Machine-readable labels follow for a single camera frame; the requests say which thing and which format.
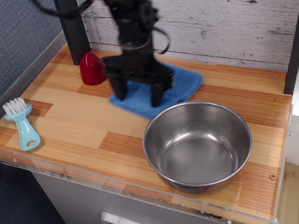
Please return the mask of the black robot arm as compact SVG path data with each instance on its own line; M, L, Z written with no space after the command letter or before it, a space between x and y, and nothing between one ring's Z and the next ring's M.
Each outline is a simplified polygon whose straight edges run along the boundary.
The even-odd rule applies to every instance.
M160 105L164 92L174 85L174 72L154 57L152 33L158 21L157 9L150 0L103 0L118 26L122 54L102 59L117 98L128 92L127 82L151 87L152 106Z

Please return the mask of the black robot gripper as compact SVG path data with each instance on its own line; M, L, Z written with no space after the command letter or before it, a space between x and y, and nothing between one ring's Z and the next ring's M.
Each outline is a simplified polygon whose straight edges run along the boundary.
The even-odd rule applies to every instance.
M105 74L117 98L123 100L127 93L127 81L151 85L152 106L158 107L166 89L174 86L174 71L158 62L153 52L153 38L137 45L122 46L122 54L102 58Z

